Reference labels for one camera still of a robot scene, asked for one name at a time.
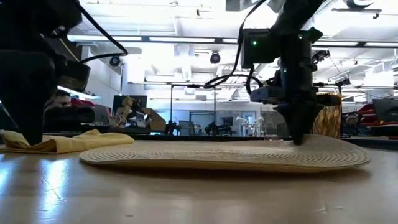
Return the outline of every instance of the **computer monitor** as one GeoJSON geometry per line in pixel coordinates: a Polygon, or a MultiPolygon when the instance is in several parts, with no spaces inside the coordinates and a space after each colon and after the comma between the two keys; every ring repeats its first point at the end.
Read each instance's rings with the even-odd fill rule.
{"type": "Polygon", "coordinates": [[[221,119],[223,120],[223,125],[232,126],[233,123],[234,123],[234,118],[233,117],[223,117],[221,119]]]}
{"type": "Polygon", "coordinates": [[[398,100],[375,99],[373,107],[378,120],[398,122],[398,100]]]}

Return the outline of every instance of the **wooden table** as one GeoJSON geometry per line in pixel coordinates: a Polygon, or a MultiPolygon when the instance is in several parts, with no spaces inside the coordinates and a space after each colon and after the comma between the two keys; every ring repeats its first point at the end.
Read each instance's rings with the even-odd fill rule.
{"type": "Polygon", "coordinates": [[[398,223],[398,153],[322,175],[116,172],[0,154],[0,223],[398,223]]]}

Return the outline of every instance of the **desk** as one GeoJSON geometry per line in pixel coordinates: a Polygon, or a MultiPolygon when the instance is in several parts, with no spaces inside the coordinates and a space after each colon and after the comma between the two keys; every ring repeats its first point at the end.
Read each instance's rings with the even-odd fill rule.
{"type": "Polygon", "coordinates": [[[397,223],[398,153],[370,155],[362,169],[289,176],[120,173],[78,154],[0,154],[0,223],[397,223]]]}

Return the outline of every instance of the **woven placemat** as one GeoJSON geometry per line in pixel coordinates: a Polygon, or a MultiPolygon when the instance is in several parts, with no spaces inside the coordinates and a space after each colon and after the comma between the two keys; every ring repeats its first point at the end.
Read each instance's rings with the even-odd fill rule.
{"type": "Polygon", "coordinates": [[[264,172],[324,172],[370,162],[366,150],[326,136],[307,135],[305,143],[288,141],[170,142],[136,141],[131,145],[82,152],[95,165],[126,168],[194,168],[264,172]]]}

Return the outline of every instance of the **yellow cloth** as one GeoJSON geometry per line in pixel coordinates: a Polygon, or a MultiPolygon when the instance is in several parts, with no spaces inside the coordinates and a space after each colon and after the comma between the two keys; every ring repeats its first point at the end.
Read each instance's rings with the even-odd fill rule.
{"type": "Polygon", "coordinates": [[[66,152],[80,152],[97,147],[132,144],[133,138],[120,133],[101,134],[97,129],[87,131],[72,138],[62,136],[43,136],[43,142],[30,146],[22,134],[14,131],[2,131],[2,138],[6,147],[0,152],[23,152],[42,154],[61,154],[66,152]]]}

